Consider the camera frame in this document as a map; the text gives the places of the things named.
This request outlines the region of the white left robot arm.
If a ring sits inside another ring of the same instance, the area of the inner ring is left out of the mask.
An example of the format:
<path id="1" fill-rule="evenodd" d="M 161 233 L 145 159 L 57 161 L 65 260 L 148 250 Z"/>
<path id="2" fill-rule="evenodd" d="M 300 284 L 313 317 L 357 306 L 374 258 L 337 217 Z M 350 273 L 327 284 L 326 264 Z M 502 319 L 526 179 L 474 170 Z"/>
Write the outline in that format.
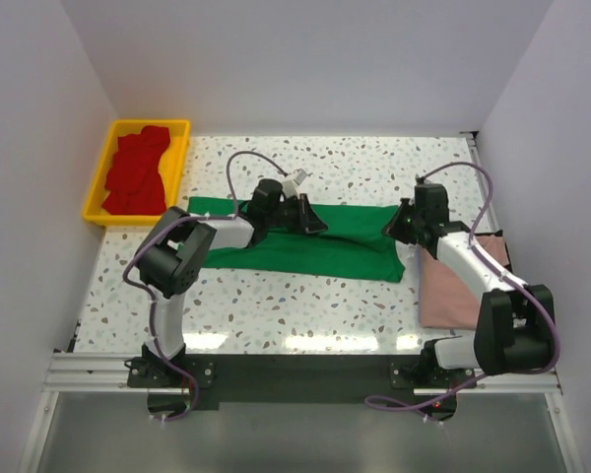
<path id="1" fill-rule="evenodd" d="M 139 281 L 132 285 L 152 299 L 143 359 L 160 385 L 174 386 L 183 378 L 184 297 L 211 250 L 254 247 L 273 229 L 305 236 L 328 230 L 307 195 L 298 190 L 306 178 L 301 169 L 283 180 L 263 178 L 252 197 L 236 203 L 228 215 L 190 214 L 171 207 L 141 244 L 130 263 L 139 272 Z"/>

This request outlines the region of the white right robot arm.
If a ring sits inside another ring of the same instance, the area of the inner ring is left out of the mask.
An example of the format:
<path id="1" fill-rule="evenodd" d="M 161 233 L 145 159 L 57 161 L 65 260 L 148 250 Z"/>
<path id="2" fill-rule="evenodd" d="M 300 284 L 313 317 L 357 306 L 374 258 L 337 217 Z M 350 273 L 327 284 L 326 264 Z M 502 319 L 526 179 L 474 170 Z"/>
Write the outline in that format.
<path id="1" fill-rule="evenodd" d="M 436 339 L 421 352 L 422 381 L 440 387 L 454 370 L 486 375 L 540 373 L 559 357 L 554 297 L 544 285 L 530 286 L 490 256 L 461 221 L 449 217 L 448 194 L 420 182 L 403 198 L 383 233 L 420 247 L 451 270 L 479 303 L 474 335 Z"/>

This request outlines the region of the green t shirt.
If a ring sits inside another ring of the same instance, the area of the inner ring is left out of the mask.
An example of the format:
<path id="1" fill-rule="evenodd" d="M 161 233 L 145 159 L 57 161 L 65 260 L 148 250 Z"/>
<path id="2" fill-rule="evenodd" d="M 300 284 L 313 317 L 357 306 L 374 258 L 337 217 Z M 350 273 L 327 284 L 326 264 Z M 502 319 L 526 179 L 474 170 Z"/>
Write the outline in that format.
<path id="1" fill-rule="evenodd" d="M 296 207 L 288 205 L 286 227 L 271 229 L 263 241 L 248 249 L 213 249 L 204 266 L 401 281 L 405 266 L 395 241 L 382 232 L 396 214 L 395 206 L 313 204 L 311 210 L 327 226 L 326 231 L 303 234 Z"/>

